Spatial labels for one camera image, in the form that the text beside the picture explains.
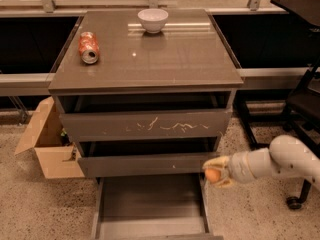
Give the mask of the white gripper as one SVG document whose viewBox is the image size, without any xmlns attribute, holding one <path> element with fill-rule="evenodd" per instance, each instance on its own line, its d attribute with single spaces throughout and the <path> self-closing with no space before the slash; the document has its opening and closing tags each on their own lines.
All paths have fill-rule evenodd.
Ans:
<svg viewBox="0 0 320 240">
<path fill-rule="evenodd" d="M 238 183 L 246 184 L 255 180 L 255 176 L 249 166 L 248 158 L 248 152 L 235 153 L 230 159 L 228 156 L 219 156 L 207 160 L 203 164 L 203 169 L 224 170 L 228 165 L 231 178 Z M 210 184 L 215 188 L 229 188 L 234 184 L 232 179 L 223 178 L 217 181 L 211 181 Z"/>
</svg>

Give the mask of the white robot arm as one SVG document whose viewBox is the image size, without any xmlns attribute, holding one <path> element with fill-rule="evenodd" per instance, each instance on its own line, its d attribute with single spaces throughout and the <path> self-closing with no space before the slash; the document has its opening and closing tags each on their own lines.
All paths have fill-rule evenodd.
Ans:
<svg viewBox="0 0 320 240">
<path fill-rule="evenodd" d="M 274 138 L 268 148 L 210 159 L 203 164 L 203 170 L 216 187 L 246 184 L 263 177 L 300 177 L 320 189 L 320 159 L 289 135 Z"/>
</svg>

